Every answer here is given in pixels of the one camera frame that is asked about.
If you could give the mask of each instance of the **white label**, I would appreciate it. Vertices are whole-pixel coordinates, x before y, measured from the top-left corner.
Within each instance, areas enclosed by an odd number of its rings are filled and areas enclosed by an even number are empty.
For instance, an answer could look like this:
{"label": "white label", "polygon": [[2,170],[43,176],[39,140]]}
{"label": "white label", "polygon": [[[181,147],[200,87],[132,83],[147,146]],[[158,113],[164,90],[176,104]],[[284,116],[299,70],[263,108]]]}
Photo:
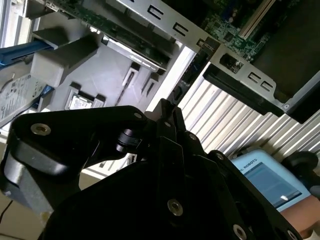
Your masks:
{"label": "white label", "polygon": [[28,108],[45,86],[30,74],[8,83],[0,94],[0,127]]}

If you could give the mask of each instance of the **black robotic arm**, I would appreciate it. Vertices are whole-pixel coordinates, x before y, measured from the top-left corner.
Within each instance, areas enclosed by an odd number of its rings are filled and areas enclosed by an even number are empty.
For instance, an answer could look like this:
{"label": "black robotic arm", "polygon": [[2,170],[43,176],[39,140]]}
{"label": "black robotic arm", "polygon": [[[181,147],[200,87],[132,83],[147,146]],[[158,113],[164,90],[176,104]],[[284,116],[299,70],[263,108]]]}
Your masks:
{"label": "black robotic arm", "polygon": [[[44,240],[301,239],[228,158],[204,152],[164,99],[146,115],[132,106],[22,115],[7,144],[1,191],[50,215]],[[133,163],[80,191],[83,168],[127,153]]]}

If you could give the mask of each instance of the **tablet screen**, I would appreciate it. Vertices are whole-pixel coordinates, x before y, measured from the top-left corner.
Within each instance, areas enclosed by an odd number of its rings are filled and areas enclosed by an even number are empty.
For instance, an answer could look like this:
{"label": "tablet screen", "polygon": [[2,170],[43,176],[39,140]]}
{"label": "tablet screen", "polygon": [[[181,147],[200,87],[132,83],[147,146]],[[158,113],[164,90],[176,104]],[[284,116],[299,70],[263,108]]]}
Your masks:
{"label": "tablet screen", "polygon": [[301,195],[301,192],[262,162],[244,175],[275,208]]}

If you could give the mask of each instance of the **circuit board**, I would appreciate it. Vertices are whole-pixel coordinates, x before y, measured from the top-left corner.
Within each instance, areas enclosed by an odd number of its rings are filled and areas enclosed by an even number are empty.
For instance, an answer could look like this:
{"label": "circuit board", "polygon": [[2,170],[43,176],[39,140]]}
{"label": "circuit board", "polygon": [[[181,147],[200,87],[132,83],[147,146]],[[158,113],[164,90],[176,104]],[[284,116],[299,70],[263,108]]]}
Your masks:
{"label": "circuit board", "polygon": [[104,16],[96,14],[95,12],[83,7],[81,5],[82,0],[48,0],[47,2],[59,8],[60,12],[67,13],[71,17],[82,20],[90,27],[94,27],[106,34],[109,38],[112,38],[141,54],[146,59],[163,68],[167,67],[169,62],[169,58],[167,56],[158,51],[148,42],[106,19]]}
{"label": "circuit board", "polygon": [[[285,11],[281,14],[276,22],[277,26],[281,25],[292,8],[296,7],[300,1],[301,0],[289,1]],[[237,53],[239,56],[251,63],[255,60],[255,57],[272,37],[272,33],[266,32],[259,37],[258,40],[253,39],[251,36],[246,40],[238,36],[241,29],[233,26],[226,20],[226,17],[224,16],[224,9],[228,7],[229,2],[230,0],[214,0],[217,10],[210,11],[207,14],[201,27],[215,39],[225,44],[225,46],[227,46],[233,52]],[[251,35],[254,36],[263,24],[264,22],[262,20]]]}

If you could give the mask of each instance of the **pcie slot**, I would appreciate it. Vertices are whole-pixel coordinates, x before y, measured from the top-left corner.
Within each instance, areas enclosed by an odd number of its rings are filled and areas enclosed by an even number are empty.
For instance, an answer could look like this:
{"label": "pcie slot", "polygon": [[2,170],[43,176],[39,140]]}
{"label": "pcie slot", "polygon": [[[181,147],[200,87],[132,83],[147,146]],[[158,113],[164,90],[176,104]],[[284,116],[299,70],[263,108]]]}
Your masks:
{"label": "pcie slot", "polygon": [[246,40],[275,2],[276,0],[263,0],[248,22],[241,29],[239,36]]}

